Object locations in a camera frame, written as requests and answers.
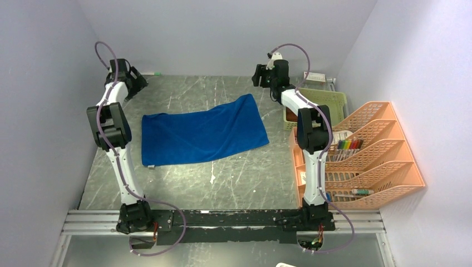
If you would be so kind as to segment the brown towel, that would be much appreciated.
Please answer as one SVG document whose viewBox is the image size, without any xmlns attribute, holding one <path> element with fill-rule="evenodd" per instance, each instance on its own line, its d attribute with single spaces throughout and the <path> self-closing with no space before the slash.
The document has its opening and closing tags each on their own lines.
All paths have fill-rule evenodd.
<svg viewBox="0 0 472 267">
<path fill-rule="evenodd" d="M 297 115 L 290 109 L 286 109 L 286 120 L 288 122 L 297 122 Z"/>
</svg>

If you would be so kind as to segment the blue towel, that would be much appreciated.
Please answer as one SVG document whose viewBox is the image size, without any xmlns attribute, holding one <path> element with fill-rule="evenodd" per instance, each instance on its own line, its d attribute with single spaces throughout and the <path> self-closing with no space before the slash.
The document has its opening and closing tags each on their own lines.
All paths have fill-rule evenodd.
<svg viewBox="0 0 472 267">
<path fill-rule="evenodd" d="M 251 94 L 207 111 L 144 115 L 141 128 L 144 166 L 209 162 L 269 144 Z"/>
</svg>

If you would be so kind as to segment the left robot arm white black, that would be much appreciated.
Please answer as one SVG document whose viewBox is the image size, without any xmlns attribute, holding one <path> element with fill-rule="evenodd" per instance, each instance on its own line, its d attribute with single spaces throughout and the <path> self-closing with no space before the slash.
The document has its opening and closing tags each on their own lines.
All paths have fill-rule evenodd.
<svg viewBox="0 0 472 267">
<path fill-rule="evenodd" d="M 147 85 L 128 60 L 111 60 L 105 92 L 95 106 L 86 110 L 94 141 L 105 151 L 119 184 L 121 207 L 116 230 L 123 234 L 147 231 L 155 225 L 150 205 L 136 181 L 130 155 L 132 133 L 123 111 L 124 102 Z"/>
</svg>

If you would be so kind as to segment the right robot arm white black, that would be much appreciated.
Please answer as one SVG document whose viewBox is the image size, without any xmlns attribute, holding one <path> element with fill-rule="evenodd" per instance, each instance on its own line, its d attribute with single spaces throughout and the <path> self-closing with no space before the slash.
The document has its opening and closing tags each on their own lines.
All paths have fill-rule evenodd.
<svg viewBox="0 0 472 267">
<path fill-rule="evenodd" d="M 314 230 L 331 223 L 325 193 L 327 150 L 332 143 L 330 111 L 308 101 L 289 81 L 288 61 L 270 60 L 257 64 L 252 82 L 255 87 L 269 88 L 273 99 L 297 115 L 296 139 L 305 159 L 306 183 L 302 206 L 279 220 L 286 229 Z"/>
</svg>

